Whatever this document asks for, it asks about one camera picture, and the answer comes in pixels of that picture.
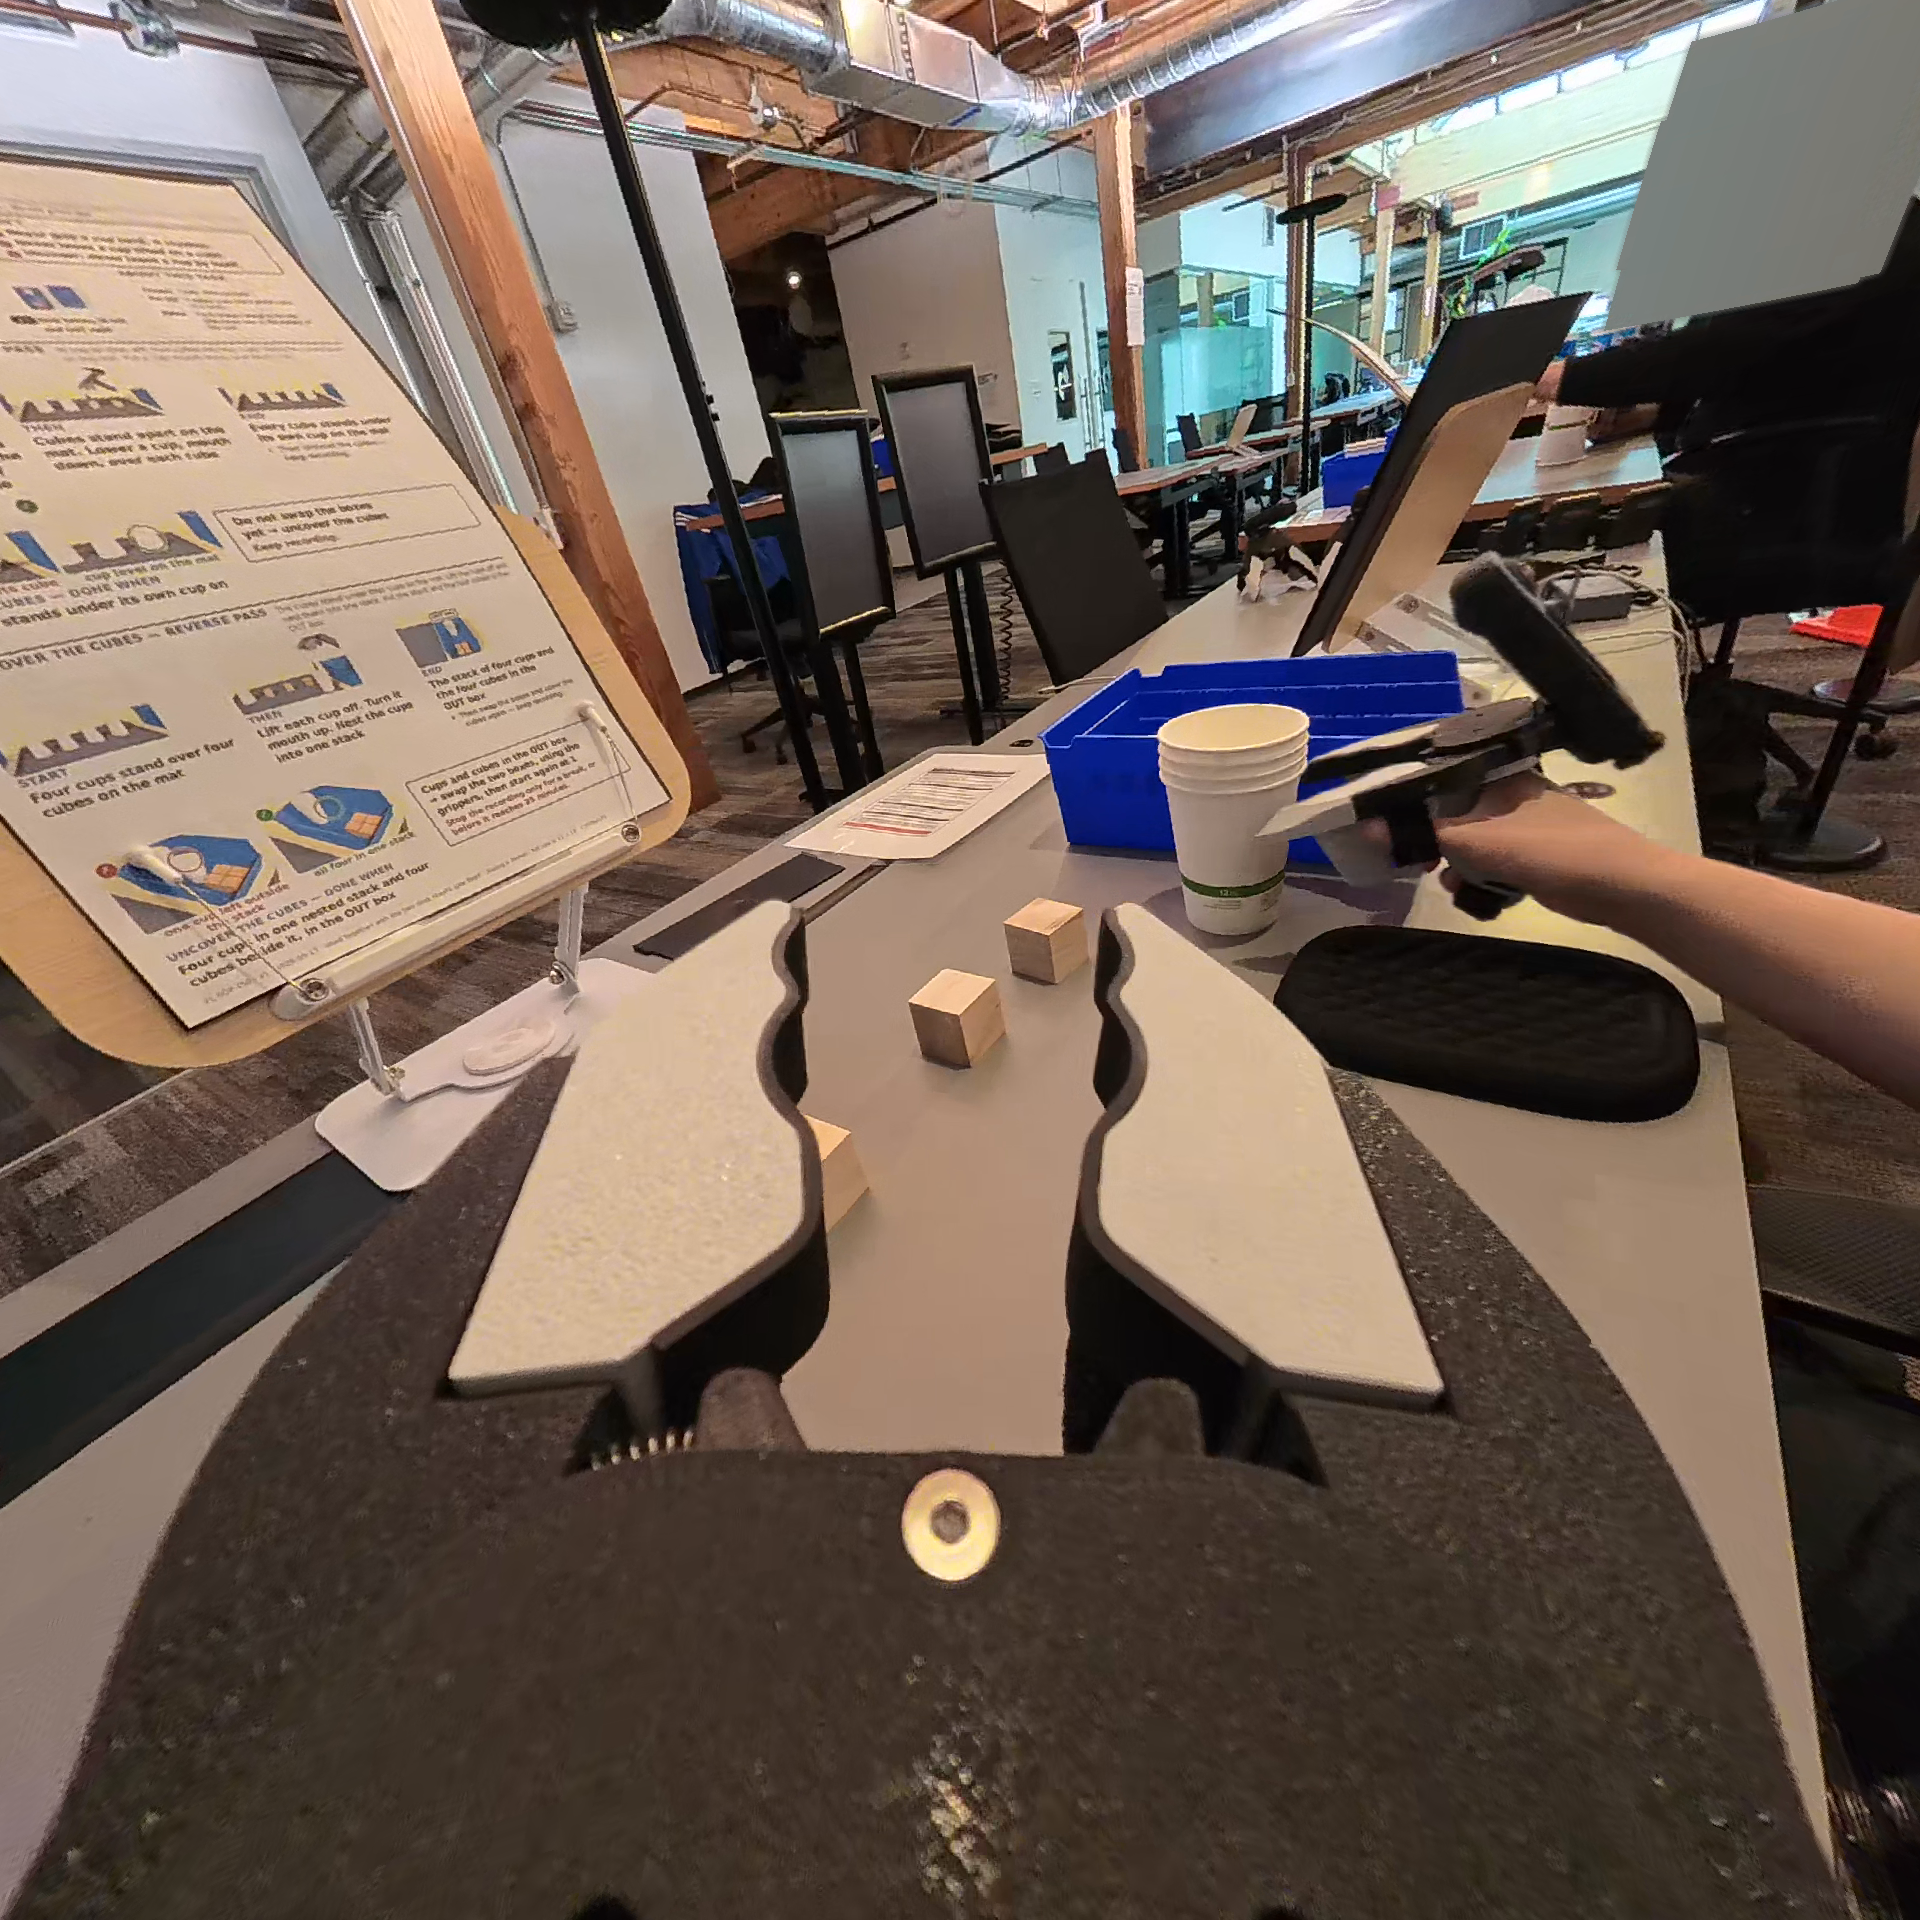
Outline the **wooden pillar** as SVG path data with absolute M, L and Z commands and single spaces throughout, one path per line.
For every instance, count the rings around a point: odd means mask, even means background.
M 1109 314 L 1110 412 L 1114 434 L 1136 461 L 1148 461 L 1144 436 L 1144 276 L 1136 235 L 1136 119 L 1121 106 L 1092 125 L 1095 210 Z
M 440 266 L 487 343 L 496 389 L 560 529 L 566 564 L 678 747 L 690 809 L 705 809 L 720 786 L 687 718 L 439 13 L 426 3 L 340 3 L 337 13 Z

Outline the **person's right forearm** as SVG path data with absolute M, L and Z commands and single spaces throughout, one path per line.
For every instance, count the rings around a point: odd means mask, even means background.
M 1658 953 L 1866 1085 L 1918 1106 L 1918 918 L 1656 847 L 1548 790 L 1526 889 Z

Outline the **black office chair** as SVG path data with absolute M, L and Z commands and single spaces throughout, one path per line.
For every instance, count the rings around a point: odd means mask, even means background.
M 1092 677 L 1168 625 L 1104 453 L 976 491 L 1052 685 Z
M 1669 587 L 1696 634 L 1718 630 L 1687 690 L 1710 854 L 1778 873 L 1882 860 L 1882 838 L 1829 802 L 1852 753 L 1887 753 L 1881 693 L 1916 667 L 1916 461 L 1916 431 L 1872 415 L 1745 427 L 1669 460 Z M 1846 606 L 1879 618 L 1839 700 L 1735 673 L 1743 619 Z

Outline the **light wooden cube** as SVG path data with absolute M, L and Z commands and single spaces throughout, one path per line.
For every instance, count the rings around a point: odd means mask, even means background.
M 1006 916 L 1009 971 L 1039 985 L 1062 985 L 1089 959 L 1087 916 L 1077 903 L 1036 899 Z
M 953 1070 L 978 1065 L 1006 1036 L 994 975 L 944 966 L 906 1001 L 924 1058 Z
M 837 1229 L 868 1193 L 870 1182 L 853 1132 L 838 1122 L 801 1116 L 817 1149 L 823 1225 Z

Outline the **silver ventilation duct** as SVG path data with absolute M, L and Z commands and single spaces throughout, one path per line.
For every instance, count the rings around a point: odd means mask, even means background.
M 919 129 L 1057 135 L 1138 95 L 1126 83 L 1029 78 L 972 37 L 881 3 L 671 3 L 639 34 L 772 58 L 793 67 L 810 94 Z

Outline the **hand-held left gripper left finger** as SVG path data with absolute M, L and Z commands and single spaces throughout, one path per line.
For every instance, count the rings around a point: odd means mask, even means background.
M 464 1402 L 588 1387 L 614 1455 L 801 1453 L 781 1378 L 824 1331 L 800 1114 L 807 927 L 761 903 L 581 1045 L 447 1365 Z

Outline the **black metal partition frame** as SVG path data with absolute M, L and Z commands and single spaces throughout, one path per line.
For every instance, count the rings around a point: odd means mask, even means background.
M 695 157 L 653 135 L 671 109 L 625 114 L 609 31 L 630 5 L 464 5 L 496 39 L 585 55 L 588 132 L 504 135 L 502 178 L 533 181 L 529 257 L 552 268 L 581 325 L 560 358 L 639 570 L 674 689 L 721 675 L 702 575 L 681 556 L 678 510 L 724 514 L 770 453 Z

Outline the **black zip jacket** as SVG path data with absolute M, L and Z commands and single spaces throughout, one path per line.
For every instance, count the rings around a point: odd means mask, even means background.
M 1766 1359 L 1815 1690 L 1916 1915 L 1918 1406 L 1892 1353 L 1842 1335 L 1770 1324 Z

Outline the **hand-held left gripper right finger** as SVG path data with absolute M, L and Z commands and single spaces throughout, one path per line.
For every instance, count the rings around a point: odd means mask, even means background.
M 1101 916 L 1066 1252 L 1066 1449 L 1173 1381 L 1213 1455 L 1306 1455 L 1298 1406 L 1430 1413 L 1445 1378 L 1328 1070 L 1143 906 Z

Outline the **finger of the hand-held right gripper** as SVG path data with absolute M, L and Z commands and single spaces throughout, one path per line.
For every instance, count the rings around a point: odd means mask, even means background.
M 1384 823 L 1390 841 L 1433 841 L 1430 802 L 1438 772 L 1369 772 L 1278 807 L 1258 841 L 1290 841 Z
M 1341 742 L 1332 753 L 1314 754 L 1303 769 L 1303 790 L 1326 790 L 1376 778 L 1386 770 L 1397 780 L 1421 778 L 1438 747 L 1440 727 L 1405 727 Z

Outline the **wooden top desk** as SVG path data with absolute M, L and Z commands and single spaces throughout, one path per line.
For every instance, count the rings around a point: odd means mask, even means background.
M 1239 447 L 1176 467 L 1138 469 L 1114 477 L 1114 491 L 1129 511 L 1159 529 L 1164 595 L 1184 603 L 1198 595 L 1192 582 L 1192 511 L 1206 499 L 1218 505 L 1223 566 L 1233 571 L 1241 557 L 1242 503 L 1263 490 L 1285 461 L 1280 444 Z

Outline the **black quilted wrist rest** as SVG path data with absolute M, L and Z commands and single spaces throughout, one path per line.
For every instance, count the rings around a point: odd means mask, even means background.
M 1294 953 L 1276 1003 L 1330 1067 L 1521 1114 L 1662 1119 L 1697 1079 L 1679 989 L 1597 950 L 1332 927 Z

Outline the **person's right hand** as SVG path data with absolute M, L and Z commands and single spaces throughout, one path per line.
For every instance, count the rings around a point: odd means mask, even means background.
M 1548 899 L 1561 871 L 1557 835 L 1568 807 L 1577 807 L 1569 796 L 1529 774 L 1497 782 L 1464 811 L 1434 819 L 1452 899 L 1471 889 Z

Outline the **black framed panel on stand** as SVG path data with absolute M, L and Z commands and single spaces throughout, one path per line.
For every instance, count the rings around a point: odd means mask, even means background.
M 1008 698 L 980 570 L 996 561 L 998 546 L 982 499 L 991 453 L 976 372 L 964 366 L 881 372 L 873 377 L 873 395 L 910 557 L 924 581 L 945 587 L 960 713 L 978 746 L 989 725 L 1006 725 L 1031 705 Z
M 800 635 L 844 793 L 881 774 L 860 647 L 896 618 L 873 434 L 862 412 L 765 419 Z

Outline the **wooden stand with black board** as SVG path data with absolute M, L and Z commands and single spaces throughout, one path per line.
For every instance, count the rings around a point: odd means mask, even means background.
M 1365 619 L 1428 581 L 1585 301 L 1588 292 L 1552 294 L 1449 325 L 1367 499 L 1343 524 L 1294 657 L 1343 647 Z

